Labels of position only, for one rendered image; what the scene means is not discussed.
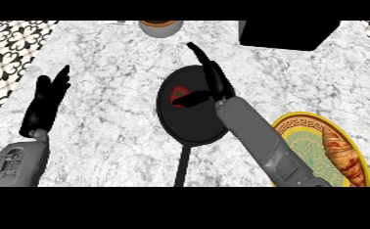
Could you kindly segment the brown croissant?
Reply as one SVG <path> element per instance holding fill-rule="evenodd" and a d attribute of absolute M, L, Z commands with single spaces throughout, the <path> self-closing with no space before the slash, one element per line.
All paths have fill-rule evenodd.
<path fill-rule="evenodd" d="M 365 186 L 365 172 L 361 166 L 359 155 L 350 144 L 327 128 L 322 128 L 322 144 L 325 156 L 340 174 L 355 187 Z"/>

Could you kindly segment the black frying pan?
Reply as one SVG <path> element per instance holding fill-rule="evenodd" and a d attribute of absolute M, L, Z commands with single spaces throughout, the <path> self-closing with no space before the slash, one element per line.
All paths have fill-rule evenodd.
<path fill-rule="evenodd" d="M 178 85 L 185 87 L 188 93 L 207 89 L 202 66 L 176 69 L 166 77 L 156 97 L 156 114 L 160 124 L 182 145 L 175 187 L 181 187 L 185 182 L 190 149 L 213 143 L 228 132 L 216 117 L 212 99 L 190 108 L 172 104 L 171 92 Z"/>

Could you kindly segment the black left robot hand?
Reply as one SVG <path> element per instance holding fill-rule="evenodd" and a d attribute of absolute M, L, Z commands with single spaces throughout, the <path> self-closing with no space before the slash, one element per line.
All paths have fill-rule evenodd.
<path fill-rule="evenodd" d="M 19 130 L 19 134 L 26 138 L 32 138 L 33 132 L 38 129 L 50 131 L 57 108 L 70 86 L 67 73 L 69 66 L 64 66 L 54 79 L 50 79 L 47 75 L 41 75 L 36 78 L 35 96 L 25 113 Z"/>

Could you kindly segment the black box appliance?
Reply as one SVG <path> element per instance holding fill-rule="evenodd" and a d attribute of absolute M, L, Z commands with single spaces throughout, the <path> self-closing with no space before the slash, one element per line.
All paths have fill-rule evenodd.
<path fill-rule="evenodd" d="M 314 51 L 339 27 L 339 21 L 238 21 L 241 46 Z"/>

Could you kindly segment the red tomato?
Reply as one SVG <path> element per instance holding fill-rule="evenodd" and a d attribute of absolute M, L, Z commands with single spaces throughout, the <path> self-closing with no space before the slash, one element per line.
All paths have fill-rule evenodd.
<path fill-rule="evenodd" d="M 179 97 L 188 94 L 188 90 L 184 86 L 178 85 L 174 87 L 171 92 L 171 101 L 175 101 Z"/>

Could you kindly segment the grey bowl with brown rim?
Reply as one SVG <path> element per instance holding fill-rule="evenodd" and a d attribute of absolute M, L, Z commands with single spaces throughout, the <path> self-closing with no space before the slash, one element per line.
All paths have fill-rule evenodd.
<path fill-rule="evenodd" d="M 138 26 L 143 32 L 154 38 L 172 36 L 181 29 L 182 21 L 140 21 Z"/>

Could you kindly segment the yellow patterned plate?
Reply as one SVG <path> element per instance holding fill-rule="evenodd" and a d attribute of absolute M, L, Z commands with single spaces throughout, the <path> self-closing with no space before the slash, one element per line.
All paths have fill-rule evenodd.
<path fill-rule="evenodd" d="M 314 176 L 321 177 L 333 187 L 355 187 L 339 170 L 334 168 L 324 151 L 322 128 L 327 127 L 340 138 L 350 144 L 359 155 L 361 166 L 365 172 L 365 186 L 370 187 L 370 173 L 359 149 L 349 136 L 337 125 L 324 117 L 308 112 L 284 114 L 272 123 L 271 127 L 280 134 L 289 148 L 299 156 L 314 171 Z"/>

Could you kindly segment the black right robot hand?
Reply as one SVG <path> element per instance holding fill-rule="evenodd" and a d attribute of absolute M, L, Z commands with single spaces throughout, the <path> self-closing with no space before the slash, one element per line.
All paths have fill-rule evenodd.
<path fill-rule="evenodd" d="M 218 64 L 207 59 L 202 49 L 191 42 L 188 42 L 185 46 L 202 64 L 207 85 L 206 90 L 194 91 L 172 101 L 174 105 L 190 108 L 203 103 L 209 98 L 212 98 L 215 102 L 230 99 L 235 96 L 235 91 L 222 69 Z"/>

